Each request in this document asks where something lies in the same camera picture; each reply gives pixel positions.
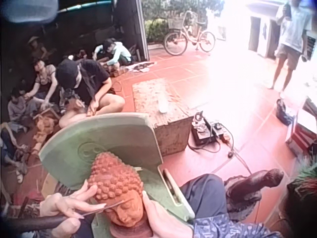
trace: woman in black cap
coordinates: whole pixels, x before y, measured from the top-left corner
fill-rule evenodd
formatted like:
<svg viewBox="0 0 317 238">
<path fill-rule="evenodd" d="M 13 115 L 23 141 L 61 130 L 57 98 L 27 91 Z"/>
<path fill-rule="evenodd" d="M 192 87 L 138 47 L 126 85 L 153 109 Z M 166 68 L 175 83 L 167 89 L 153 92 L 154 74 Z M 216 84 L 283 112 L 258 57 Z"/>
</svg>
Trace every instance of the woman in black cap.
<svg viewBox="0 0 317 238">
<path fill-rule="evenodd" d="M 85 106 L 88 106 L 87 113 L 83 110 L 68 110 L 59 121 L 61 128 L 86 117 L 117 113 L 123 109 L 124 99 L 109 93 L 109 74 L 94 60 L 84 59 L 78 63 L 65 59 L 56 69 L 56 78 L 65 91 L 73 90 Z"/>
</svg>

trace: white shirt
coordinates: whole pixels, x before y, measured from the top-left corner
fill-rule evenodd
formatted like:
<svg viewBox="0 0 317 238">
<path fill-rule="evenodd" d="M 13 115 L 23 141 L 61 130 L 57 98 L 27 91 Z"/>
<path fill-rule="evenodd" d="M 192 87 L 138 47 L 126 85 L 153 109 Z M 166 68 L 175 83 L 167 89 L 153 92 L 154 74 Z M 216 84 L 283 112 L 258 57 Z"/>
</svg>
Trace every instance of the white shirt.
<svg viewBox="0 0 317 238">
<path fill-rule="evenodd" d="M 283 7 L 280 6 L 276 18 L 281 18 L 283 15 Z M 300 7 L 291 5 L 291 20 L 283 19 L 281 24 L 281 33 L 279 43 L 287 45 L 299 52 L 303 51 L 302 35 L 304 30 L 312 29 L 311 15 Z"/>
</svg>

